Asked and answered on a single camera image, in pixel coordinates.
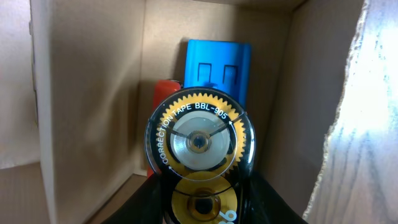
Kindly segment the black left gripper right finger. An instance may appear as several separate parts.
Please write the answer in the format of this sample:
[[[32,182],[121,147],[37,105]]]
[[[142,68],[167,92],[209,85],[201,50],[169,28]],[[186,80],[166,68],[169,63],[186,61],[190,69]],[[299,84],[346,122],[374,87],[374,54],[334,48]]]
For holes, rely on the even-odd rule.
[[[308,224],[257,172],[250,178],[248,223]]]

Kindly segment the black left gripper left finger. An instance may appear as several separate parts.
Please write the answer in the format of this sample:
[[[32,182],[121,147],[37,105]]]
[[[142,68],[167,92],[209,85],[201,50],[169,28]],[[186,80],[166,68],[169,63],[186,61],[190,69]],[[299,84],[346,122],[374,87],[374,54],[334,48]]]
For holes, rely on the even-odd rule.
[[[160,180],[150,176],[128,200],[102,224],[161,224]]]

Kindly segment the black yellow correction tape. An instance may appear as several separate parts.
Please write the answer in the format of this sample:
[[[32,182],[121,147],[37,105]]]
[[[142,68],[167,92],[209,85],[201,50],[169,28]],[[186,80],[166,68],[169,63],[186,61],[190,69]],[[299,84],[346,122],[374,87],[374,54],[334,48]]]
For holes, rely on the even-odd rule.
[[[208,87],[172,93],[149,118],[144,145],[167,223],[244,221],[256,139],[231,95]]]

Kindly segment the red stapler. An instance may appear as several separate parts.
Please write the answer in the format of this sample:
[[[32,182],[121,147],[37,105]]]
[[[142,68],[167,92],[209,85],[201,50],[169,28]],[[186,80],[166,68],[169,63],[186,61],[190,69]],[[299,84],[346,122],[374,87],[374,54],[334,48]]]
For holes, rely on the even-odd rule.
[[[181,83],[176,80],[159,80],[154,87],[152,114],[154,114],[161,102],[181,88]]]

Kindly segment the blue plastic holder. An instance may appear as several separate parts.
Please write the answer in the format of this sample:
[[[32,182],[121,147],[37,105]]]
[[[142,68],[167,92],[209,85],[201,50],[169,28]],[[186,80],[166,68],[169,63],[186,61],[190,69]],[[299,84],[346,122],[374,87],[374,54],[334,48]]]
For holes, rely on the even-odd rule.
[[[245,108],[250,64],[250,44],[189,40],[183,86],[215,88]]]

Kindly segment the brown cardboard box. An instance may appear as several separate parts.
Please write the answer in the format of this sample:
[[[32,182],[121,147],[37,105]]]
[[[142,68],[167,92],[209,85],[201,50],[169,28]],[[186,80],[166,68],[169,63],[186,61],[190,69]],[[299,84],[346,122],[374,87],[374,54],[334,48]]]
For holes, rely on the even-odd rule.
[[[115,212],[190,39],[251,44],[255,168],[298,215],[397,222],[397,2],[380,0],[2,1],[1,222]]]

